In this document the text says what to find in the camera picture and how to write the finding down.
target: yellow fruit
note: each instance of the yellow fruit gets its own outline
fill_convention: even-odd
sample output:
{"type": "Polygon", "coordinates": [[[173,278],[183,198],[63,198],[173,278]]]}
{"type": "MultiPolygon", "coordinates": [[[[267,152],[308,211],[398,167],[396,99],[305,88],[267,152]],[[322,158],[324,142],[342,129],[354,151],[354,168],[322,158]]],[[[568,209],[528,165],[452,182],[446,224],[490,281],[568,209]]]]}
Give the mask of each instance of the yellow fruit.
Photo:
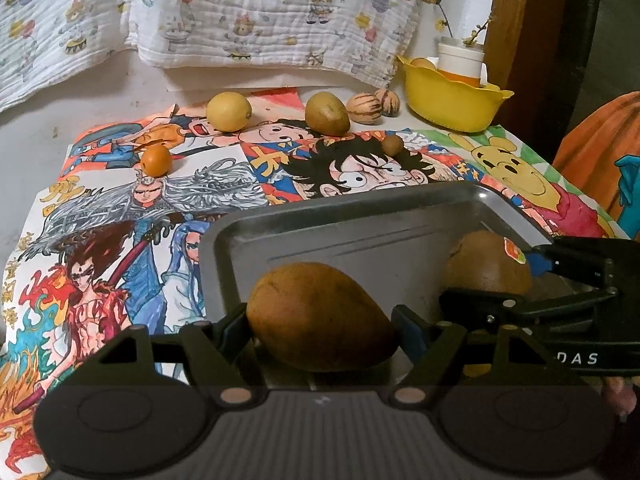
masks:
{"type": "Polygon", "coordinates": [[[356,94],[347,101],[349,118],[360,124],[374,124],[382,115],[382,104],[373,94],[356,94]]]}
{"type": "Polygon", "coordinates": [[[329,137],[345,137],[351,128],[346,108],[331,92],[311,96],[305,106],[305,122],[312,130],[329,137]]]}
{"type": "Polygon", "coordinates": [[[415,58],[412,62],[411,65],[413,66],[422,66],[425,68],[431,68],[432,70],[437,70],[436,66],[429,61],[428,59],[424,59],[423,57],[417,57],[415,58]]]}
{"type": "Polygon", "coordinates": [[[221,132],[242,130],[251,114],[251,103],[238,92],[222,92],[207,105],[209,124],[221,132]]]}
{"type": "Polygon", "coordinates": [[[140,157],[140,168],[146,175],[158,178],[171,171],[172,162],[171,152],[167,147],[152,144],[140,157]]]}
{"type": "Polygon", "coordinates": [[[385,117],[398,117],[400,114],[400,98],[391,90],[377,90],[374,94],[382,105],[382,114],[385,117]]]}

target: blue-haired character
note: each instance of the blue-haired character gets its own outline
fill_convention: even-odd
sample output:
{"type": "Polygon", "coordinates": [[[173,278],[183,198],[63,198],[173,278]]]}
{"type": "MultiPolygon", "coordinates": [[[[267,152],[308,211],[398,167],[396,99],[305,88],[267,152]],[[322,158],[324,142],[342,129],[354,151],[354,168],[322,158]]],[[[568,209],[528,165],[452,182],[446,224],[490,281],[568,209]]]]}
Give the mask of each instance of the blue-haired character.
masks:
{"type": "Polygon", "coordinates": [[[149,333],[177,333],[182,325],[205,317],[198,248],[209,225],[189,220],[175,229],[171,261],[161,275],[160,291],[134,318],[135,323],[145,324],[149,333]]]}

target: cartoon poster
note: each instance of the cartoon poster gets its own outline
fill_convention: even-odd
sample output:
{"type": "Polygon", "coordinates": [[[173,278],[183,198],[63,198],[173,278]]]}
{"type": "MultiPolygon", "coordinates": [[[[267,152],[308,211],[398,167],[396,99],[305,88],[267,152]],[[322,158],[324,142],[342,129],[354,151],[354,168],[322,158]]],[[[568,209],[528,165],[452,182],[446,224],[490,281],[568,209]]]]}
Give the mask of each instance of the cartoon poster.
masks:
{"type": "Polygon", "coordinates": [[[268,204],[239,146],[181,162],[162,178],[81,171],[37,195],[3,277],[3,480],[44,470],[34,404],[105,341],[132,323],[172,333],[206,315],[200,237],[223,214],[268,204]]]}
{"type": "Polygon", "coordinates": [[[111,123],[81,134],[69,148],[60,179],[78,171],[135,168],[146,146],[164,144],[174,159],[213,148],[247,142],[272,142],[285,139],[287,131],[278,133],[282,121],[300,122],[304,106],[296,89],[254,92],[247,96],[253,115],[244,132],[222,134],[209,124],[206,103],[178,108],[130,123],[111,123]]]}
{"type": "Polygon", "coordinates": [[[627,238],[593,198],[500,126],[474,136],[443,130],[421,130],[418,134],[482,171],[484,184],[510,198],[549,234],[627,238]]]}
{"type": "MultiPolygon", "coordinates": [[[[207,312],[198,247],[221,215],[252,207],[439,181],[481,182],[550,234],[624,237],[597,204],[501,128],[322,137],[295,89],[249,97],[252,122],[222,134],[205,107],[171,107],[85,132],[39,193],[4,268],[0,478],[36,480],[46,464],[31,419],[39,399],[130,324],[173,333],[207,312]],[[405,149],[391,158],[382,140],[405,149]],[[174,155],[169,176],[139,170],[146,146],[174,155]]],[[[159,371],[184,379],[180,367],[159,371]]]]}

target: orange cloth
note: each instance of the orange cloth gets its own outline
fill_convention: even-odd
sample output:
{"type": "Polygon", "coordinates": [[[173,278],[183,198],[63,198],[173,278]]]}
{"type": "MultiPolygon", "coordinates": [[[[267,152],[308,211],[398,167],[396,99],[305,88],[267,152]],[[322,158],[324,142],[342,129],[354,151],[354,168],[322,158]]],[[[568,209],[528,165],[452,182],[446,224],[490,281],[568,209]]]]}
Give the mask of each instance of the orange cloth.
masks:
{"type": "Polygon", "coordinates": [[[617,220],[622,208],[615,162],[625,155],[640,155],[640,92],[614,99],[576,126],[562,140],[553,167],[617,220]]]}

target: orange fruit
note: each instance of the orange fruit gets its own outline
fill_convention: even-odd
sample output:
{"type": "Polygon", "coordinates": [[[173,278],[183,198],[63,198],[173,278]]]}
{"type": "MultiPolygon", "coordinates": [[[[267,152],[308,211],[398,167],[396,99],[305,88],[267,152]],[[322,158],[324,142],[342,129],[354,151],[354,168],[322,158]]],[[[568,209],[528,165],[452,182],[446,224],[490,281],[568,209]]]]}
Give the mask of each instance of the orange fruit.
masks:
{"type": "Polygon", "coordinates": [[[140,168],[146,175],[158,178],[171,171],[172,162],[171,152],[166,146],[152,144],[140,157],[140,168]]]}

